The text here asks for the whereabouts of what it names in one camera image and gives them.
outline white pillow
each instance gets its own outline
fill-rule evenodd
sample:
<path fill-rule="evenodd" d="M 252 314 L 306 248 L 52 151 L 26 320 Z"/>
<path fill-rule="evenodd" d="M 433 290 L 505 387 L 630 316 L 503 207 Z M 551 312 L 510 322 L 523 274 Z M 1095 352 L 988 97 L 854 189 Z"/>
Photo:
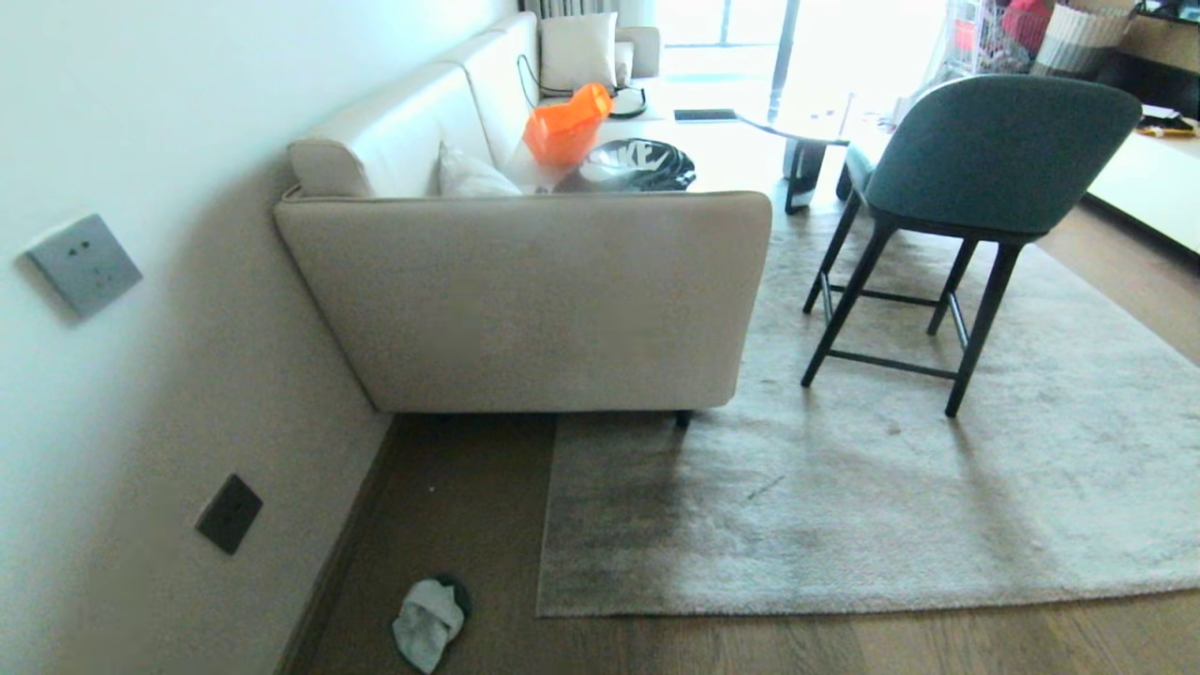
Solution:
<path fill-rule="evenodd" d="M 617 86 L 617 12 L 558 17 L 541 22 L 541 88 L 564 96 L 598 82 Z"/>
<path fill-rule="evenodd" d="M 634 43 L 618 42 L 617 48 L 617 86 L 629 86 L 634 78 Z"/>
<path fill-rule="evenodd" d="M 439 153 L 438 180 L 443 197 L 521 195 L 521 190 L 491 165 L 445 143 Z"/>

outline sofa armrest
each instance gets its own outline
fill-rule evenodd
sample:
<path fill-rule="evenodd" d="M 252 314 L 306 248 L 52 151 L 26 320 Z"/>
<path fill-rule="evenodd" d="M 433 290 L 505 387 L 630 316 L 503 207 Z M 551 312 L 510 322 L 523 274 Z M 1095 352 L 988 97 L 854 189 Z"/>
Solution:
<path fill-rule="evenodd" d="M 662 34 L 656 28 L 628 26 L 617 29 L 617 42 L 634 43 L 631 77 L 658 77 L 662 61 Z"/>
<path fill-rule="evenodd" d="M 380 410 L 678 410 L 733 395 L 772 209 L 754 192 L 286 198 L 276 221 Z"/>

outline round table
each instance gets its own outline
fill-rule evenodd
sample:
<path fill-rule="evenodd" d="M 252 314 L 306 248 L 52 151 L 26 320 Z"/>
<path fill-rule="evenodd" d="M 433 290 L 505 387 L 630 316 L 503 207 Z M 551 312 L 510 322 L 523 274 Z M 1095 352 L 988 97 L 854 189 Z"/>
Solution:
<path fill-rule="evenodd" d="M 791 169 L 785 177 L 787 197 L 784 211 L 788 215 L 808 207 L 812 201 L 826 148 L 848 145 L 850 132 L 864 126 L 862 113 L 852 110 L 852 97 L 838 106 L 780 104 L 778 98 L 770 98 L 734 110 L 738 119 L 751 126 L 796 141 Z M 850 189 L 850 177 L 842 171 L 838 180 L 838 197 L 848 197 Z"/>

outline white cabinet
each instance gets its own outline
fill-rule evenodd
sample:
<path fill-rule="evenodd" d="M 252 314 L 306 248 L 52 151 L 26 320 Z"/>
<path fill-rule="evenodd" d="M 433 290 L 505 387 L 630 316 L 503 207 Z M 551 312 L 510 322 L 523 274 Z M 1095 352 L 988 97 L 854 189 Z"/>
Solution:
<path fill-rule="evenodd" d="M 1130 135 L 1087 191 L 1200 252 L 1200 138 Z"/>

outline wire rack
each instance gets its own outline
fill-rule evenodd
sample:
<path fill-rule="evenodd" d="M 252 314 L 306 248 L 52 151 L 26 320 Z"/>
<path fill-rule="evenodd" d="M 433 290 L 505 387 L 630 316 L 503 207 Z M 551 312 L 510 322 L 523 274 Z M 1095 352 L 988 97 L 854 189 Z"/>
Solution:
<path fill-rule="evenodd" d="M 953 0 L 941 79 L 1030 72 L 1050 14 L 1016 10 L 1009 1 Z"/>

